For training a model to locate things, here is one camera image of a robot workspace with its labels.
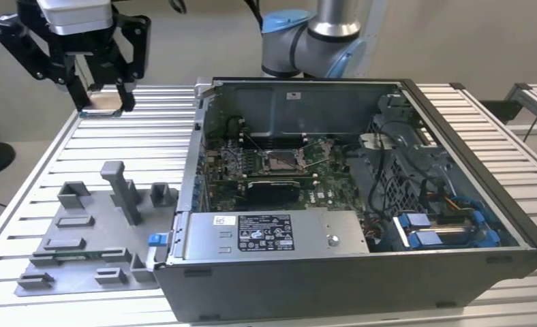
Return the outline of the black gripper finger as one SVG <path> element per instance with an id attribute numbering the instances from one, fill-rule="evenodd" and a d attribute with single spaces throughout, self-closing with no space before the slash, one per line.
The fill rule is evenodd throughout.
<path id="1" fill-rule="evenodd" d="M 68 54 L 43 17 L 22 19 L 18 14 L 0 16 L 0 44 L 37 80 L 53 80 L 70 94 L 77 110 L 90 105 L 76 56 Z"/>
<path id="2" fill-rule="evenodd" d="M 114 22 L 133 48 L 132 62 L 128 62 L 120 46 L 116 45 L 116 86 L 121 99 L 117 113 L 124 113 L 132 112 L 136 107 L 133 91 L 137 87 L 137 80 L 144 79 L 148 69 L 152 19 L 145 15 L 114 14 Z"/>

